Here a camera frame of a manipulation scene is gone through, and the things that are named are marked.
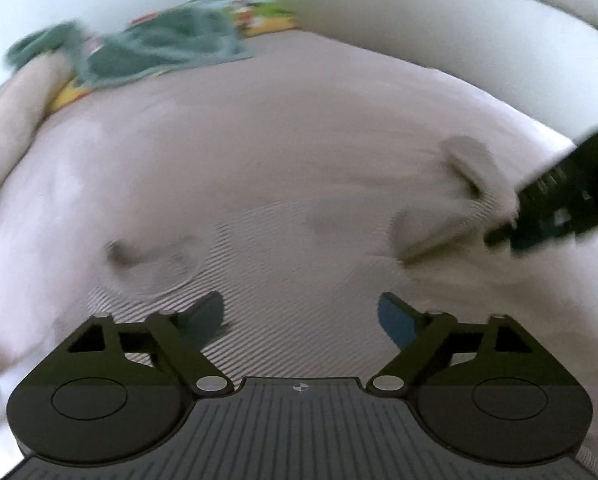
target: bed sheet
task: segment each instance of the bed sheet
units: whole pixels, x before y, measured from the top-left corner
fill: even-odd
[[[457,134],[484,142],[513,182],[572,149],[435,70],[307,32],[248,42],[251,59],[53,114],[0,190],[0,475],[18,460],[5,400],[87,316],[71,306],[111,240],[148,249],[275,200],[395,185],[429,171]],[[408,272],[430,308],[507,312],[553,352],[591,394],[598,460],[598,232],[523,260],[464,242]]]

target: beige pillow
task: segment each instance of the beige pillow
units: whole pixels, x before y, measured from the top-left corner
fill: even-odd
[[[71,73],[63,54],[43,54],[0,86],[0,186],[28,150],[48,103]]]

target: ribbed gray plate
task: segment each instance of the ribbed gray plate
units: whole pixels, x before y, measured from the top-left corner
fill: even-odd
[[[400,400],[353,379],[247,379],[201,400],[165,444],[126,463],[70,468],[28,458],[10,480],[594,480],[571,458],[533,468],[471,462],[443,448]]]

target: black tool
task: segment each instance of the black tool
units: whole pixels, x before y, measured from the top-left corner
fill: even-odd
[[[551,238],[580,237],[598,227],[598,132],[519,193],[518,217],[486,234],[524,254]]]
[[[93,317],[48,355],[8,402],[26,458],[6,478],[596,478],[574,458],[588,394],[508,316],[461,324],[386,293],[380,322],[401,350],[365,388],[246,378],[235,391],[184,333],[198,304],[138,324]]]

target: green towel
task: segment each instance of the green towel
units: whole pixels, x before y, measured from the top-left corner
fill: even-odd
[[[77,86],[105,88],[157,72],[249,57],[232,21],[201,6],[177,7],[114,34],[91,36],[66,22],[17,41],[6,62],[21,69],[33,57],[61,49],[73,63]]]

